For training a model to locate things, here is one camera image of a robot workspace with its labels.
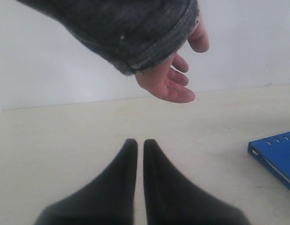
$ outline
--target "binder rings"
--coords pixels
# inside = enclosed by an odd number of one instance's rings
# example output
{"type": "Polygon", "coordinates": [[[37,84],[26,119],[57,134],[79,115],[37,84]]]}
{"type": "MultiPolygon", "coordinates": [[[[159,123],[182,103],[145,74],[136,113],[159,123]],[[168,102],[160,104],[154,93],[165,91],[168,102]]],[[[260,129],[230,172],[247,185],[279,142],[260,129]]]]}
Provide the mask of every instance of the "binder rings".
{"type": "Polygon", "coordinates": [[[249,142],[248,153],[290,190],[290,132],[249,142]]]}

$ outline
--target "hand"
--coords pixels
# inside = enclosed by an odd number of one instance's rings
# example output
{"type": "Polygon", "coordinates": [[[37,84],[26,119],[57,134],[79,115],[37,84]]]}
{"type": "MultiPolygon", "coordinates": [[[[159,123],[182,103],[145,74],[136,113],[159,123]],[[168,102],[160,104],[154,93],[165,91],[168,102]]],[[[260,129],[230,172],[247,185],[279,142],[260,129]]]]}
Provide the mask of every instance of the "hand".
{"type": "MultiPolygon", "coordinates": [[[[203,53],[209,49],[208,35],[201,15],[199,15],[199,22],[195,25],[188,42],[195,52],[203,53]]],[[[188,78],[182,73],[187,71],[187,62],[175,54],[150,72],[136,75],[135,78],[142,88],[161,100],[188,103],[195,100],[195,94],[185,87],[188,85],[188,78]]]]}

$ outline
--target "wall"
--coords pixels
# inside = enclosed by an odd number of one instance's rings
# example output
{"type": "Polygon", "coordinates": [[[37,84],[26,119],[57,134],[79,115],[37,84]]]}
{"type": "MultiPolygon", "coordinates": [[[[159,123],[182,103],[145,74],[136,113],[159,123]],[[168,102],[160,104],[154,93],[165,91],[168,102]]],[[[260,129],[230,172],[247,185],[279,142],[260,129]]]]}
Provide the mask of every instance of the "wall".
{"type": "MultiPolygon", "coordinates": [[[[180,53],[189,87],[211,91],[290,83],[290,0],[201,1],[211,48],[180,53]]],[[[149,96],[57,22],[0,0],[0,109],[149,96]]]]}

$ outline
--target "sleeve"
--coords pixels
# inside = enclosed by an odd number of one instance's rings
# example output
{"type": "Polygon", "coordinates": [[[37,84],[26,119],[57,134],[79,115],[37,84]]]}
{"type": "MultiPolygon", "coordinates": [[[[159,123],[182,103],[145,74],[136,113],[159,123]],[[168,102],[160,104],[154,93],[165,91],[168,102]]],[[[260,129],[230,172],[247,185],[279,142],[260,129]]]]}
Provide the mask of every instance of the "sleeve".
{"type": "Polygon", "coordinates": [[[199,15],[197,0],[17,0],[60,22],[124,75],[175,54],[199,15]]]}

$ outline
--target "blue folder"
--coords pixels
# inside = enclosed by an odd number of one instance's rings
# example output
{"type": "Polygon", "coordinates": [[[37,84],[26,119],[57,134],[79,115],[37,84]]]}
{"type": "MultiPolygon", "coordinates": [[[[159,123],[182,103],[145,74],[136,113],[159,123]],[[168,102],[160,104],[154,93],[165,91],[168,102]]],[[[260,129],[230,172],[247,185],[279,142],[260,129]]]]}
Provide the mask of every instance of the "blue folder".
{"type": "Polygon", "coordinates": [[[290,132],[249,142],[248,153],[290,190],[290,132]]]}

